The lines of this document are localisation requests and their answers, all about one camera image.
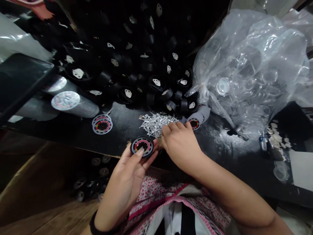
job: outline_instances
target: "white paper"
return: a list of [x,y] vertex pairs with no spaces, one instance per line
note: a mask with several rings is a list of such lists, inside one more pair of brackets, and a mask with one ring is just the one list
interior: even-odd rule
[[313,153],[289,152],[294,185],[313,191]]

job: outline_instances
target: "finger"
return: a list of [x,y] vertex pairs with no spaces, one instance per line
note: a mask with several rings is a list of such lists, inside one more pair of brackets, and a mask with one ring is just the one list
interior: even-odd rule
[[186,122],[184,126],[185,126],[187,129],[192,130],[192,126],[191,126],[190,122]]
[[169,128],[171,129],[171,131],[173,130],[178,130],[178,127],[176,126],[176,123],[175,122],[171,122],[169,124]]
[[176,123],[176,126],[179,128],[179,129],[185,129],[185,126],[181,123],[181,122],[177,122]]
[[[158,140],[157,140],[157,139],[154,139],[154,140],[153,140],[153,150],[152,150],[152,152],[154,152],[158,147],[159,147]],[[140,163],[141,165],[143,165],[146,161],[147,161],[147,158],[142,158],[139,163]]]
[[128,160],[130,159],[130,157],[131,157],[130,145],[131,145],[131,143],[127,144],[126,149],[124,150],[120,160],[118,161],[119,163],[126,164],[128,162]]
[[162,140],[162,146],[163,146],[163,148],[167,151],[167,144],[166,144],[166,142],[165,142],[165,137],[162,136],[162,137],[161,137],[161,140]]
[[135,172],[137,164],[140,162],[144,153],[144,149],[141,147],[131,158],[128,160],[125,166],[126,174],[133,174]]
[[148,170],[149,166],[153,163],[153,161],[156,159],[157,155],[159,154],[159,150],[156,150],[150,158],[142,165],[142,167],[145,170]]
[[171,133],[171,129],[169,128],[169,126],[163,126],[162,127],[162,133],[164,136],[168,136]]

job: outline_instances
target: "person's right hand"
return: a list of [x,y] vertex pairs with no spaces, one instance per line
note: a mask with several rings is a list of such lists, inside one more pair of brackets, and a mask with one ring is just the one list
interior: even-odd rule
[[191,167],[197,158],[204,156],[193,133],[191,124],[171,122],[162,128],[162,145],[172,161],[185,173],[191,174]]

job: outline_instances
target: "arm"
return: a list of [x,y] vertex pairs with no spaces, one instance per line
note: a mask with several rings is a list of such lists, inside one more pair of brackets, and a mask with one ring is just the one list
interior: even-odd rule
[[[127,145],[121,159],[114,168],[108,186],[100,202],[95,227],[102,232],[115,230],[125,221],[130,209],[136,203],[146,170],[158,155],[157,140],[154,140],[154,153],[150,158],[143,158],[143,150],[131,155]],[[88,225],[81,235],[91,235]]]
[[252,188],[201,151],[189,122],[164,126],[162,145],[181,170],[210,190],[234,218],[241,234],[292,234]]

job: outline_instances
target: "pink patterned clothing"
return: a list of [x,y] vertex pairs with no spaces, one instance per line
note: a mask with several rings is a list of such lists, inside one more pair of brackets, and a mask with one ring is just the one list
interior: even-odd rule
[[149,168],[143,180],[140,195],[129,213],[123,234],[154,234],[162,220],[162,210],[171,203],[183,203],[201,220],[207,234],[224,234],[231,216],[209,198],[206,188],[197,189],[188,183],[171,184],[168,172]]

